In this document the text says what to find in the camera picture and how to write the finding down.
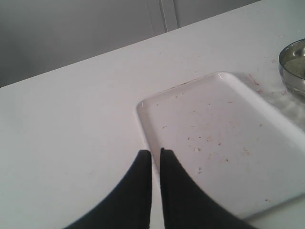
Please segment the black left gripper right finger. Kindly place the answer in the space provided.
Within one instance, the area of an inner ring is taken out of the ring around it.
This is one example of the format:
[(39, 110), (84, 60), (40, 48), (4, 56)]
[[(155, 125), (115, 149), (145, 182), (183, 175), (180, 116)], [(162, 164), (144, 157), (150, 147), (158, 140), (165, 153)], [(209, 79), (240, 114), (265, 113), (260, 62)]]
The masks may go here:
[(174, 152), (160, 151), (160, 184), (166, 229), (253, 229), (211, 199), (187, 174)]

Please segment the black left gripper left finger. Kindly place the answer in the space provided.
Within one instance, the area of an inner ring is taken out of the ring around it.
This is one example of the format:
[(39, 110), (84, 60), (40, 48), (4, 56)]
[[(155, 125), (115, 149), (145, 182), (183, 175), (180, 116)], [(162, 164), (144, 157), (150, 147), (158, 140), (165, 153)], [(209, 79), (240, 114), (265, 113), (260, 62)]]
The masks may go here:
[(68, 229), (148, 229), (152, 207), (152, 157), (140, 150), (110, 194)]

